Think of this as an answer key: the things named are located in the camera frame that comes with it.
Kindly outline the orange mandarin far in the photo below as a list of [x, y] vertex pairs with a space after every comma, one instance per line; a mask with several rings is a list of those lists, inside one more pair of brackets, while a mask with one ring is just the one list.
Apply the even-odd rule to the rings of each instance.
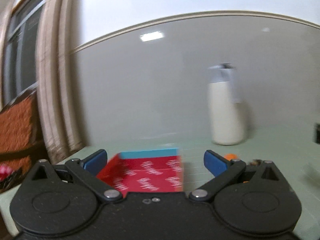
[[227, 159], [228, 161], [231, 161], [232, 159], [238, 159], [239, 158], [236, 154], [232, 154], [232, 153], [225, 154], [223, 157], [225, 159]]

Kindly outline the beige curtain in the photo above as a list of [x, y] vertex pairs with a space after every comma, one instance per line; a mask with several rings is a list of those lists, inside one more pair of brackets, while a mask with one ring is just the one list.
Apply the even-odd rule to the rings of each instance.
[[36, 42], [37, 103], [44, 143], [57, 164], [83, 148], [71, 85], [72, 0], [46, 0]]

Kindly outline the white thermos jug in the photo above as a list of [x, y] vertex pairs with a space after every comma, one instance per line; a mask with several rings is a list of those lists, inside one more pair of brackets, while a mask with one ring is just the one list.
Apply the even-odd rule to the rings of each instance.
[[212, 141], [225, 146], [239, 144], [246, 138], [247, 124], [236, 68], [222, 63], [209, 67], [208, 72], [207, 98]]

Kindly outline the colourful cardboard box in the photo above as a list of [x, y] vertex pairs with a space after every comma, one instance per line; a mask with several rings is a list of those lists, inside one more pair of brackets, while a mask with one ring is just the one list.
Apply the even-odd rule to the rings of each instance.
[[184, 170], [178, 148], [120, 152], [97, 178], [120, 191], [181, 192]]

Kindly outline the wooden bench orange cushion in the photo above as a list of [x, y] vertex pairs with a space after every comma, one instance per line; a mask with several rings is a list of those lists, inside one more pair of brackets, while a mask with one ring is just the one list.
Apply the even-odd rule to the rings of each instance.
[[48, 157], [37, 105], [37, 84], [1, 110], [1, 165], [14, 172], [1, 181], [1, 193], [21, 183], [38, 159]]

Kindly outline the green grid table mat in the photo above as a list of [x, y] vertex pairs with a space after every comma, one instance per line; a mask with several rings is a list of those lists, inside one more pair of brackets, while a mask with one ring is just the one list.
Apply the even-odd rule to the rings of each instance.
[[258, 128], [247, 141], [235, 146], [214, 145], [209, 138], [105, 142], [87, 146], [73, 157], [82, 159], [101, 148], [107, 151], [109, 158], [123, 151], [178, 148], [184, 167], [185, 191], [191, 191], [212, 179], [203, 164], [206, 150], [220, 155], [235, 154], [245, 162], [271, 160], [302, 203], [302, 215], [295, 233], [301, 239], [319, 239], [319, 144], [315, 143], [318, 123], [319, 114], [300, 115]]

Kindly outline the pink spotted cushion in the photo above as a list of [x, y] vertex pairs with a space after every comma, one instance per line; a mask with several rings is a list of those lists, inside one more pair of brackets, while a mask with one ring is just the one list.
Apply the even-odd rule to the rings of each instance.
[[7, 179], [14, 170], [6, 165], [0, 165], [0, 181]]

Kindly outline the black object at right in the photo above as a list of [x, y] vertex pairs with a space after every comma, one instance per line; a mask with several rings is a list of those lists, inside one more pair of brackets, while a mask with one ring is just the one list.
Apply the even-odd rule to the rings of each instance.
[[314, 142], [320, 144], [320, 123], [315, 123]]

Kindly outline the window with dark frame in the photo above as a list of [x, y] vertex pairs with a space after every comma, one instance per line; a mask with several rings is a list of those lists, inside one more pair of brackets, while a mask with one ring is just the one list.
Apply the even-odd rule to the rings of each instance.
[[35, 51], [46, 0], [9, 0], [1, 12], [1, 108], [36, 84]]

